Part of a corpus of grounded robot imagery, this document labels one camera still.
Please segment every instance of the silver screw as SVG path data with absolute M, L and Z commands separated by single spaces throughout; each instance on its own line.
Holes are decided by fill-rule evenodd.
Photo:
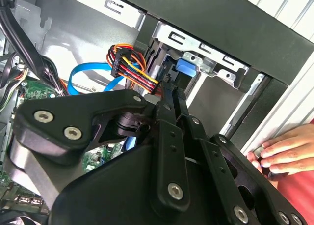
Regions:
M 164 104 L 163 106 L 164 106 L 167 110 L 169 110 L 169 111 L 171 110 L 171 107 L 170 107 L 168 104 Z
M 296 216 L 295 214 L 291 214 L 291 215 L 297 224 L 302 225 L 302 221 L 300 220 L 298 216 Z
M 81 138 L 82 132 L 76 127 L 67 127 L 64 129 L 64 135 L 70 140 L 78 140 Z
M 53 114 L 48 111 L 36 111 L 34 118 L 41 123 L 49 123 L 53 121 Z
M 142 99 L 139 98 L 138 96 L 133 96 L 133 99 L 134 99 L 135 101 L 138 101 L 138 102 L 141 102 L 141 101 L 142 101 Z
M 183 191 L 177 183 L 174 182 L 169 183 L 168 193 L 174 199 L 181 200 L 183 198 Z
M 286 223 L 286 224 L 290 224 L 290 221 L 288 219 L 288 217 L 283 213 L 283 212 L 279 212 L 278 213 L 280 218 Z
M 197 118 L 192 118 L 193 122 L 196 124 L 200 124 L 200 121 Z
M 249 217 L 247 216 L 246 212 L 240 207 L 236 206 L 234 208 L 234 212 L 236 217 L 243 222 L 244 224 L 247 224 L 249 222 Z
M 226 139 L 224 139 L 223 137 L 219 137 L 219 140 L 221 140 L 222 143 L 227 143 Z

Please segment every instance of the motherboard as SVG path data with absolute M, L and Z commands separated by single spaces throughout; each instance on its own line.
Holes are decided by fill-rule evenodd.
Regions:
M 55 98 L 55 90 L 34 79 L 26 79 L 21 83 L 17 94 L 16 108 L 25 101 L 34 99 Z M 88 173 L 121 154 L 122 144 L 106 144 L 87 152 L 83 157 L 83 170 Z M 13 182 L 10 177 L 0 171 L 0 210 L 15 210 L 27 213 L 47 215 L 49 210 L 43 199 L 32 191 Z

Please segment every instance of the finger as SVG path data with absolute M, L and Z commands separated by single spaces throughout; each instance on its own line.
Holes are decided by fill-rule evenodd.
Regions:
M 247 154 L 246 158 L 252 162 L 253 160 L 257 160 L 256 155 L 253 152 Z
M 253 160 L 252 161 L 252 164 L 255 168 L 257 168 L 257 170 L 262 173 L 262 168 L 261 168 L 261 165 L 259 164 L 259 162 L 257 160 Z
M 303 171 L 311 171 L 314 170 L 314 158 L 307 158 L 291 163 L 272 165 L 269 169 L 273 173 L 297 173 Z
M 313 140 L 312 135 L 288 138 L 266 148 L 261 152 L 261 156 L 263 158 L 267 158 L 280 152 L 284 152 L 286 150 L 294 149 L 296 147 L 305 145 L 311 142 L 312 140 Z
M 266 141 L 265 143 L 262 144 L 262 146 L 264 148 L 268 148 L 270 146 L 272 146 L 273 144 L 276 144 L 280 141 L 283 141 L 285 139 L 288 138 L 293 138 L 296 137 L 297 135 L 299 135 L 300 133 L 302 134 L 311 134 L 314 132 L 314 124 L 305 124 L 302 126 L 299 126 L 297 128 L 294 128 L 278 137 L 275 137 L 273 139 L 269 139 L 268 141 Z
M 314 157 L 314 145 L 309 143 L 262 159 L 261 165 L 263 167 L 270 167 L 275 164 L 290 163 L 311 157 Z
M 289 132 L 287 132 L 285 134 L 282 134 L 282 135 L 280 135 L 280 136 L 278 136 L 276 138 L 269 139 L 268 141 L 266 141 L 266 142 L 264 142 L 262 144 L 262 147 L 263 148 L 268 148 L 268 147 L 272 146 L 273 144 L 276 144 L 276 143 L 278 143 L 280 141 L 283 141 L 285 139 L 288 139 L 288 138 L 296 137 L 297 135 L 298 135 L 297 132 L 295 132 L 294 130 L 291 130 L 291 131 L 289 131 Z

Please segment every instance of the red shirt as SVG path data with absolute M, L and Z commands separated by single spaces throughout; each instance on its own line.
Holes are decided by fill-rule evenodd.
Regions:
M 278 183 L 278 190 L 302 214 L 308 225 L 314 225 L 314 170 L 283 178 Z

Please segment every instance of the black metal arm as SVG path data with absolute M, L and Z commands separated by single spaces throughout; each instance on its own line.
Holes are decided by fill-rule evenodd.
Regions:
M 297 225 L 293 215 L 306 224 L 230 141 L 206 136 L 182 90 L 161 82 L 154 95 L 161 100 L 122 90 L 19 107 L 4 166 L 50 203 L 49 225 Z M 38 111 L 53 119 L 36 120 Z M 84 152 L 126 136 L 137 137 L 134 149 L 83 175 Z

